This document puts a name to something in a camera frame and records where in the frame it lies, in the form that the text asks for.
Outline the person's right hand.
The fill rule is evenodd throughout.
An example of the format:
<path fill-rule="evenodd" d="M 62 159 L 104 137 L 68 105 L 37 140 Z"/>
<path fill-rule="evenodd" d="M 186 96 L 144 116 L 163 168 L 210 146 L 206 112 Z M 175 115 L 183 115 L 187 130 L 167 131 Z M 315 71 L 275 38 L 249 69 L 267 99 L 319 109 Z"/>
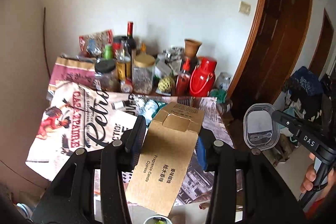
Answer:
<path fill-rule="evenodd" d="M 316 176 L 317 175 L 314 170 L 314 165 L 311 164 L 306 171 L 302 184 L 300 185 L 301 193 L 304 194 L 306 191 L 310 191 L 313 189 L 313 182 L 316 179 Z M 317 198 L 317 201 L 325 198 L 334 184 L 335 184 L 335 169 L 332 169 L 327 176 L 327 186 L 322 190 L 321 194 Z"/>

